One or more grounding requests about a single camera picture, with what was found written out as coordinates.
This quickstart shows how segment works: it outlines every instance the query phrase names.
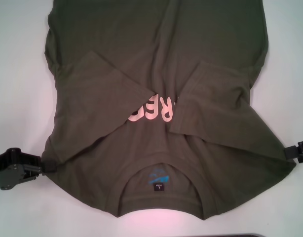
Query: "white table surface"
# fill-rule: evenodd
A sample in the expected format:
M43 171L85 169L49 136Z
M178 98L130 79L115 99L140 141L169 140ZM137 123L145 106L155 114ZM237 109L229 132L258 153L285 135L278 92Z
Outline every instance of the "white table surface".
M44 45L52 0L0 0L0 154L40 156L54 123L54 79ZM252 107L285 146L303 141L303 0L264 0L269 52ZM244 205L202 221L174 210L115 218L47 177L0 190L0 237L173 237L258 233L303 237L303 164Z

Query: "folded sleeve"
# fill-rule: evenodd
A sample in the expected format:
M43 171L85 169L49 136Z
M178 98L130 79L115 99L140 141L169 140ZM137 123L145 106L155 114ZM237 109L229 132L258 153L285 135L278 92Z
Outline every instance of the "folded sleeve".
M249 69L200 62L179 95L170 131L271 158L283 145L249 105Z
M93 51L57 66L55 75L55 125L42 157L59 163L123 125L154 95Z

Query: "black clamp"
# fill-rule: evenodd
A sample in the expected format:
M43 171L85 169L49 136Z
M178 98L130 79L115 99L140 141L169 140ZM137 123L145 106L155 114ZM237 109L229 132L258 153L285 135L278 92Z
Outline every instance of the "black clamp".
M299 163L303 163L303 142L298 142L297 146L291 146L284 149L286 159L297 158Z
M17 184L35 180L40 174L56 172L53 160L41 162L38 156L10 148L0 155L0 189L10 190Z

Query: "olive green t-shirt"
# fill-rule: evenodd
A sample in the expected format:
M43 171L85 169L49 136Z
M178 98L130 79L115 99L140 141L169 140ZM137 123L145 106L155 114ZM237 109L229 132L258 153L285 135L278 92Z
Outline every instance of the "olive green t-shirt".
M261 0L54 0L48 24L57 108L42 159L80 201L206 219L294 168L249 105L268 49Z

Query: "blue printed logo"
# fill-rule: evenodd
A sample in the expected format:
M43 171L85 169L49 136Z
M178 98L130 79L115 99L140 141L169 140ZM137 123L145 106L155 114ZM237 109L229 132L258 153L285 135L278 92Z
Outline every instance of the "blue printed logo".
M166 172L163 169L154 169L153 173L150 174L153 180L150 180L148 183L166 183L169 181L169 175L166 175Z

